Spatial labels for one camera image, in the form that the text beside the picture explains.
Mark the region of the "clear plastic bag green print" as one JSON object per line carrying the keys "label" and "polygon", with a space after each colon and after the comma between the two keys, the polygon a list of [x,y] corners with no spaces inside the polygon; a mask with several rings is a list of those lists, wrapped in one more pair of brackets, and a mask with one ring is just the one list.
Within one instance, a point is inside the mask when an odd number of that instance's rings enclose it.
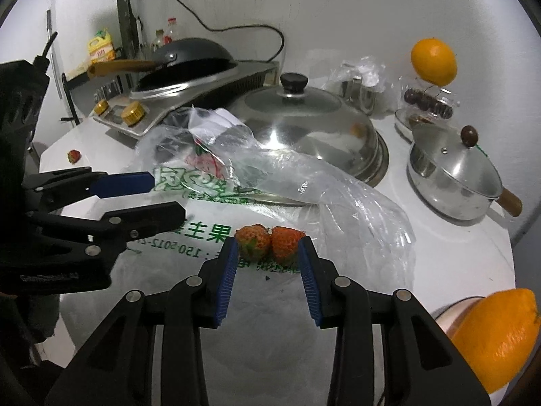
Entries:
{"label": "clear plastic bag green print", "polygon": [[415,234],[384,194],[329,163],[267,150],[228,110],[182,108],[148,132],[130,163],[183,199],[248,206],[292,223],[371,290],[410,288]]}

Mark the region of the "steel cups in plastic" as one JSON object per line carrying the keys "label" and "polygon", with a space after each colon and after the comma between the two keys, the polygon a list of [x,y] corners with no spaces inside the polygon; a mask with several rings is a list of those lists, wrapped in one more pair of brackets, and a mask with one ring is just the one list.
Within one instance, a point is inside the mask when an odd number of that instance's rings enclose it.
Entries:
{"label": "steel cups in plastic", "polygon": [[323,88],[366,115],[385,115],[398,105],[397,82],[387,66],[374,56],[342,62]]}

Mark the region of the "small strawberry on table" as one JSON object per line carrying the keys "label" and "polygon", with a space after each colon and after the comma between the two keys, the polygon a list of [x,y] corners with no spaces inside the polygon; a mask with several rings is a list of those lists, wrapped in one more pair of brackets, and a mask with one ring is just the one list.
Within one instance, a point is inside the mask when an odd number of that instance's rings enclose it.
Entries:
{"label": "small strawberry on table", "polygon": [[81,159],[81,152],[79,150],[70,150],[67,153],[67,158],[69,163],[75,164]]}

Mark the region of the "silver induction cooker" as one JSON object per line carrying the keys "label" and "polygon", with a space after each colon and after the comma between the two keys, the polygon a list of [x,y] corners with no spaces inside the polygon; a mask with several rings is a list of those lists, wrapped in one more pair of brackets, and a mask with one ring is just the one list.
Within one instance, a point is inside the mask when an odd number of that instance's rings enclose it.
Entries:
{"label": "silver induction cooker", "polygon": [[[90,113],[94,121],[135,139],[142,138],[171,112],[182,107],[216,109],[228,106],[237,97],[275,84],[279,65],[276,62],[238,62],[230,70],[187,83],[174,84],[147,92],[120,94],[107,101],[103,114]],[[129,126],[121,118],[130,104],[142,105],[144,115],[137,124]]]}

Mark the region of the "orange on cherry box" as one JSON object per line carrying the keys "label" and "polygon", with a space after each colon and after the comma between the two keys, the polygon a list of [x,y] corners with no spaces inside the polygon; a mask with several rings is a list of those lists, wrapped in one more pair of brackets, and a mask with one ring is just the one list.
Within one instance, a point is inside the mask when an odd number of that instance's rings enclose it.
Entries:
{"label": "orange on cherry box", "polygon": [[437,38],[417,41],[411,50],[411,63],[422,80],[437,86],[449,85],[457,76],[453,49]]}

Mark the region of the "yellow oil bottle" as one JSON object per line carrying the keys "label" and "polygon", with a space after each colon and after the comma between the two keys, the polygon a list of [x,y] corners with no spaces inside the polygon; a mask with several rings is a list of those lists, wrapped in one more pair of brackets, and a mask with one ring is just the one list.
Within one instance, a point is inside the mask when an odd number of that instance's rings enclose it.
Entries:
{"label": "yellow oil bottle", "polygon": [[90,63],[110,62],[116,59],[116,52],[111,34],[106,28],[96,32],[87,44]]}

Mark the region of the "clear box of cherries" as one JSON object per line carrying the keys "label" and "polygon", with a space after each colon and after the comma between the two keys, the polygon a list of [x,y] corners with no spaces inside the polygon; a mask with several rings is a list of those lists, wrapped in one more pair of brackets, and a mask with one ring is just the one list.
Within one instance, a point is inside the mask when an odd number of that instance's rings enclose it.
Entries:
{"label": "clear box of cherries", "polygon": [[406,76],[401,76],[398,84],[400,97],[395,121],[399,125],[410,127],[420,121],[446,124],[460,108],[460,101],[445,87]]}

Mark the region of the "large orange on plate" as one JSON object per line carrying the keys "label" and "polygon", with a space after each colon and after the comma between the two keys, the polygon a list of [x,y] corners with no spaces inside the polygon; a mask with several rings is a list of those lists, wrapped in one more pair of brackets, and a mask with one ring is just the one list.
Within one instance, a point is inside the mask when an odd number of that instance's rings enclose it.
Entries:
{"label": "large orange on plate", "polygon": [[524,367],[539,333],[536,295],[519,288],[495,292],[474,304],[451,342],[492,394]]}

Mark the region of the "red capped sauce bottle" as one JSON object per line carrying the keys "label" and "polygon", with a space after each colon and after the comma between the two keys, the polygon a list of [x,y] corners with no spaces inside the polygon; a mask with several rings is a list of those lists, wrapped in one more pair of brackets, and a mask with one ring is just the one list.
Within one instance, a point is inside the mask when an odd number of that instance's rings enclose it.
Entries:
{"label": "red capped sauce bottle", "polygon": [[164,35],[163,35],[163,43],[164,44],[173,43],[175,40],[179,40],[179,37],[180,37],[180,33],[179,33],[179,26],[177,24],[177,19],[169,18],[167,28],[164,31]]}

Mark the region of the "steel dome lid black knob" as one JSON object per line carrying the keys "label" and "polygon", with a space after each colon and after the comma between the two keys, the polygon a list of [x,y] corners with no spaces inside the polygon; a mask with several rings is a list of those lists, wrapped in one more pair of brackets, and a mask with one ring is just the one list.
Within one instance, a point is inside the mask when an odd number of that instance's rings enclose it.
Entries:
{"label": "steel dome lid black knob", "polygon": [[281,83],[238,97],[228,111],[267,150],[294,150],[321,159],[367,183],[381,182],[389,152],[369,117],[343,98],[285,72]]}

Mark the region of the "white plate black rim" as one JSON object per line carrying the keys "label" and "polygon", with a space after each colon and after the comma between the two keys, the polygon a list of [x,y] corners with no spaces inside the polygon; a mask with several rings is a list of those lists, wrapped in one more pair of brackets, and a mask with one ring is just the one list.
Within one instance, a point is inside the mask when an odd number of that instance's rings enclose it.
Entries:
{"label": "white plate black rim", "polygon": [[451,338],[471,309],[483,299],[484,296],[472,296],[454,302],[438,313],[434,320],[442,331]]}

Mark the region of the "dark capped bottle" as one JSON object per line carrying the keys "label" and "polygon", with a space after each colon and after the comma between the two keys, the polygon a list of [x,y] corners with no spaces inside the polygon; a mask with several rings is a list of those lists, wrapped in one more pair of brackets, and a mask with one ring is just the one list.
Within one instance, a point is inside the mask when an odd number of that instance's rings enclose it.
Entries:
{"label": "dark capped bottle", "polygon": [[163,40],[164,40],[164,30],[163,29],[157,29],[155,31],[155,38],[151,42],[151,51],[155,52],[159,48],[163,46]]}

